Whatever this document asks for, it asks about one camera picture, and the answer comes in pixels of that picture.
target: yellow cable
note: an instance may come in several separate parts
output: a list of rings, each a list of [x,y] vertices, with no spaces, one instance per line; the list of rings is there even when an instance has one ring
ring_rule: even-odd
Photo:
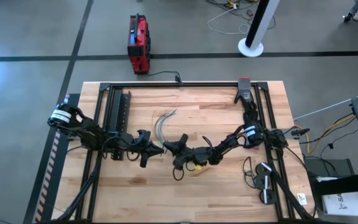
[[[321,141],[322,137],[323,137],[326,133],[328,133],[332,128],[335,128],[336,126],[342,124],[343,122],[346,122],[346,121],[348,121],[348,120],[350,120],[350,119],[352,119],[352,118],[355,118],[355,117],[356,117],[356,116],[352,114],[352,115],[350,115],[350,116],[348,116],[348,117],[346,117],[346,118],[344,118],[344,119],[338,121],[337,123],[331,125],[330,127],[328,127],[327,130],[325,130],[325,131],[323,132],[323,134],[321,135],[321,137],[320,137],[320,139],[317,141],[317,143],[314,145],[313,150],[310,151],[310,152],[308,152],[308,153],[311,154],[312,152],[314,152],[314,151],[317,149],[318,145],[320,144],[320,141]]]
[[[297,127],[297,128],[299,128],[300,130],[302,130],[303,128],[301,127],[301,126],[299,126],[299,125],[294,125],[295,127]],[[305,133],[305,136],[306,136],[306,148],[307,148],[307,151],[308,151],[308,153],[309,153],[309,135],[308,135],[308,133]]]

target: floor stripe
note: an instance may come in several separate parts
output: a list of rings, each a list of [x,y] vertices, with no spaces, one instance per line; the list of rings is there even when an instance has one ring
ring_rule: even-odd
[[[0,62],[53,62],[68,61],[70,56],[17,56],[17,57],[0,57]]]
[[[264,58],[275,58],[275,57],[343,57],[343,56],[358,56],[358,50],[353,51],[330,51],[330,52],[266,52],[263,53],[261,57]],[[70,56],[62,56],[65,60],[70,60],[68,70],[66,71],[66,82],[68,76],[71,78],[73,72],[73,67],[75,61],[84,61],[84,60],[128,60],[127,55],[82,55],[73,57],[71,60]],[[34,59],[21,60],[23,57],[0,57],[0,62],[42,62],[42,61],[53,61],[47,58],[42,59],[42,56],[34,56]],[[152,54],[150,55],[151,59],[191,59],[191,58],[245,58],[240,53],[188,53],[188,54]]]
[[[63,103],[63,101],[64,101],[64,99],[66,97],[68,84],[70,82],[70,78],[71,78],[71,75],[72,75],[73,70],[74,70],[75,57],[78,55],[78,51],[80,50],[80,46],[81,46],[82,38],[84,36],[86,23],[88,22],[88,18],[89,18],[90,13],[91,13],[92,4],[93,4],[93,0],[88,0],[88,2],[86,3],[85,12],[84,12],[84,15],[82,17],[80,29],[79,29],[79,31],[77,33],[77,38],[75,39],[73,52],[71,53],[71,59],[70,59],[70,61],[68,63],[68,66],[67,66],[67,69],[66,69],[66,74],[65,74],[65,77],[63,78],[62,87],[60,88],[59,96],[57,98],[57,104]]]

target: concrete floor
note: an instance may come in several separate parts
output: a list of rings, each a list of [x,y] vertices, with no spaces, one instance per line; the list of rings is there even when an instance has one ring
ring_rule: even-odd
[[[0,57],[70,56],[87,0],[0,0]],[[266,52],[358,51],[358,22],[342,23],[352,0],[281,0],[276,28],[266,32]],[[94,0],[78,55],[126,54],[128,18],[145,14],[153,54],[237,52],[241,35],[210,31],[206,21],[223,10],[202,0]],[[214,27],[237,30],[244,21],[233,15]],[[68,61],[0,62],[0,219],[21,223],[48,133]],[[179,71],[184,80],[283,80],[294,117],[358,95],[358,56],[265,57],[153,60],[151,72]],[[78,61],[68,92],[84,81],[173,80],[171,75],[137,77],[127,60]],[[298,123],[314,138],[347,105]],[[357,129],[357,122],[325,139]],[[351,158],[358,173],[358,133],[338,142],[324,158]],[[358,219],[328,217],[355,223]]]

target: black metal frame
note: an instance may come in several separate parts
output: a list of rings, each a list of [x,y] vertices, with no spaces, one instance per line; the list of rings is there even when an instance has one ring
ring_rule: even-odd
[[[125,132],[127,129],[127,121],[129,117],[129,113],[126,111],[129,109],[129,104],[131,102],[131,93],[127,95],[123,94],[122,88],[118,88],[112,83],[101,83],[99,86],[99,94],[98,100],[96,103],[96,108],[94,112],[94,122],[99,122],[101,104],[103,100],[103,94],[108,91],[106,110],[104,112],[103,118],[103,128],[105,131],[120,131]],[[102,152],[98,151],[98,156],[96,158],[96,165],[101,166],[102,156],[100,155]],[[91,160],[92,160],[92,151],[88,151],[85,159],[84,172],[81,180],[81,187],[84,186],[85,181],[88,179]],[[122,151],[114,151],[111,154],[111,158],[114,160],[123,160],[123,152]],[[94,204],[96,201],[96,193],[98,191],[98,182],[99,182],[99,173],[96,176],[96,179],[92,185],[91,197],[89,200],[88,214],[86,216],[87,220],[92,220],[94,213]],[[78,205],[75,213],[75,219],[79,220],[82,217],[84,201],[82,200]]]
[[[212,87],[212,86],[226,86],[226,87],[237,87],[237,82],[183,82],[183,85],[185,87]],[[266,105],[268,110],[268,116],[270,120],[270,124],[272,125],[272,128],[276,128],[275,124],[275,118],[273,113],[273,106],[269,95],[269,88],[267,85],[267,82],[253,82],[251,83],[251,86],[255,89],[255,97],[256,97],[256,103],[258,107],[260,122],[263,127],[266,128],[266,121],[264,117],[264,110],[262,106],[262,99],[259,90],[263,90],[265,94],[266,99]],[[106,131],[126,131],[126,124],[128,120],[129,113],[123,113],[123,111],[129,109],[129,102],[131,98],[131,94],[124,95],[122,93],[122,88],[134,88],[134,87],[177,87],[176,82],[119,82],[119,83],[101,83],[99,87],[99,94],[98,94],[98,100],[96,103],[95,108],[95,114],[94,114],[94,120],[95,122],[99,121],[99,114],[101,111],[101,104],[103,99],[103,94],[105,91],[108,91],[108,100],[106,105],[106,111],[104,114],[104,120],[103,120],[103,127]],[[272,147],[265,142],[265,150],[267,155],[268,162],[273,162],[272,157]],[[112,159],[119,159],[119,157],[112,156]],[[85,159],[85,166],[83,171],[83,177],[81,181],[81,186],[84,186],[86,180],[88,179],[88,176],[90,174],[90,167],[91,167],[91,160],[92,160],[92,152],[88,152]],[[285,166],[283,157],[278,156],[277,158],[279,166],[280,166],[280,175],[286,182],[287,180],[287,173],[285,172]],[[98,156],[98,160],[96,161],[97,164],[101,165],[101,156]],[[98,189],[98,179],[99,174],[96,177],[96,180],[93,182],[92,190],[91,190],[91,196],[89,200],[89,208],[88,213],[86,216],[86,220],[88,222],[91,222],[93,219],[93,213],[94,213],[94,205],[96,201],[96,194]],[[272,188],[278,195],[278,187],[277,183],[272,179]],[[277,197],[278,200],[275,203],[275,209],[277,218],[279,220],[283,219],[283,211],[281,207],[280,197]],[[293,214],[293,207],[290,205],[290,203],[287,200],[287,207],[288,207],[288,215],[290,218],[294,218],[295,215]],[[79,203],[76,209],[75,213],[75,220],[80,220],[83,215],[83,201]]]

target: wooden tabletop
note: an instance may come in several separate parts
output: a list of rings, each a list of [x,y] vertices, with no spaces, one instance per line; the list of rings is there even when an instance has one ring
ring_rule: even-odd
[[[283,82],[268,82],[273,111],[278,128],[290,128],[293,118]],[[93,118],[98,98],[99,83],[84,83],[78,107]],[[138,129],[153,130],[154,123],[163,114],[175,109],[163,126],[168,141],[177,141],[183,133],[189,135],[188,146],[206,146],[202,136],[213,145],[243,124],[243,108],[234,104],[233,87],[180,87],[180,88],[125,88],[131,91],[131,107],[127,132],[137,136]],[[159,145],[152,135],[154,143]],[[289,147],[302,158],[298,141],[289,140]],[[69,148],[79,146],[78,141]],[[102,161],[96,197],[94,222],[274,222],[277,215],[274,205],[259,200],[260,190],[244,182],[242,163],[250,156],[252,169],[266,161],[264,146],[259,150],[238,147],[228,152],[217,166],[207,165],[201,170],[185,172],[181,181],[172,177],[173,157],[170,152],[151,157],[145,169],[139,162]],[[67,154],[55,207],[66,209],[78,193],[85,163],[86,150],[78,149]],[[306,195],[306,211],[313,213],[314,200],[306,171],[290,152],[284,152],[291,191]],[[88,193],[83,214],[88,208]],[[283,213],[287,206],[280,191]],[[62,212],[54,210],[53,218]]]

